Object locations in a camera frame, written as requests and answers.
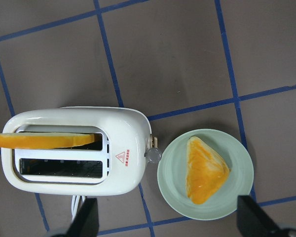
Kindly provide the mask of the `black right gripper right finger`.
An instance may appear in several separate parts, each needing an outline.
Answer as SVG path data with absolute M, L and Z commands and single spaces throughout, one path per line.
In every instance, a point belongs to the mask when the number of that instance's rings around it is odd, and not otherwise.
M 279 226 L 250 196 L 237 198 L 237 228 L 243 237 L 281 237 Z

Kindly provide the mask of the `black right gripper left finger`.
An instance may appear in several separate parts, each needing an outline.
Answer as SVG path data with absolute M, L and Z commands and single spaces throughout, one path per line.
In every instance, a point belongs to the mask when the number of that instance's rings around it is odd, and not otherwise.
M 96 198 L 87 198 L 74 221 L 65 232 L 65 237 L 96 237 L 99 232 L 98 202 Z

